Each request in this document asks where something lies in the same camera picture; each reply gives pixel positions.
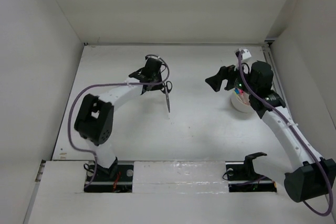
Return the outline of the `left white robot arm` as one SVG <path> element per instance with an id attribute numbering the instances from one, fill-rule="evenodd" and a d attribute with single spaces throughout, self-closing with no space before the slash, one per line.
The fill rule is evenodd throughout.
<path id="1" fill-rule="evenodd" d="M 102 176 L 112 180 L 118 172 L 118 159 L 112 150 L 110 136 L 114 113 L 127 102 L 149 91 L 161 91 L 168 95 L 168 80 L 162 72 L 169 70 L 167 63 L 157 55 L 145 56 L 145 65 L 128 75 L 122 83 L 110 83 L 111 90 L 94 95 L 84 90 L 74 122 L 74 129 L 83 138 L 94 156 L 92 178 Z"/>

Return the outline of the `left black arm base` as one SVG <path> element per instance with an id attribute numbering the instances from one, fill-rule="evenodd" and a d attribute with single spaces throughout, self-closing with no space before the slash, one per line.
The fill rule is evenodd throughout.
<path id="1" fill-rule="evenodd" d="M 86 193 L 131 193 L 133 187 L 134 162 L 118 161 L 109 173 L 101 166 L 93 175 L 95 163 L 84 163 L 86 180 L 84 192 Z"/>

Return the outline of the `black handled scissors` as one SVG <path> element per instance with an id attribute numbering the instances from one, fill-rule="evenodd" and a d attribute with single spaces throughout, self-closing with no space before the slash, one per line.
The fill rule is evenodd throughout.
<path id="1" fill-rule="evenodd" d="M 166 105 L 167 105 L 167 110 L 168 113 L 171 113 L 171 106 L 170 106 L 170 97 L 169 94 L 173 89 L 173 84 L 171 81 L 167 81 L 163 85 L 162 92 L 165 94 L 165 99 L 166 99 Z"/>

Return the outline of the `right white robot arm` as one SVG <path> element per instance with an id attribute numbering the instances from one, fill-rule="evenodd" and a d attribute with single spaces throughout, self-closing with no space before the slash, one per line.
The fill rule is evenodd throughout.
<path id="1" fill-rule="evenodd" d="M 274 73 L 271 66 L 256 61 L 244 71 L 244 64 L 222 66 L 214 76 L 205 82 L 218 92 L 222 82 L 225 90 L 238 88 L 249 95 L 249 103 L 259 118 L 270 128 L 289 158 L 290 167 L 284 168 L 263 159 L 263 152 L 245 157 L 243 173 L 254 179 L 266 176 L 284 186 L 287 195 L 294 202 L 327 195 L 333 204 L 332 187 L 335 181 L 335 161 L 324 158 L 299 131 L 285 105 L 284 100 L 272 89 Z"/>

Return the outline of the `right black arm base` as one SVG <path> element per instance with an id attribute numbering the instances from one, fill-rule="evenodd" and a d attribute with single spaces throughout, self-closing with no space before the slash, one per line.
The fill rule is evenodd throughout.
<path id="1" fill-rule="evenodd" d="M 230 193 L 276 193 L 276 183 L 254 170 L 253 160 L 266 155 L 266 153 L 257 152 L 246 155 L 243 161 L 225 162 L 226 171 L 222 179 L 228 182 L 228 191 Z"/>

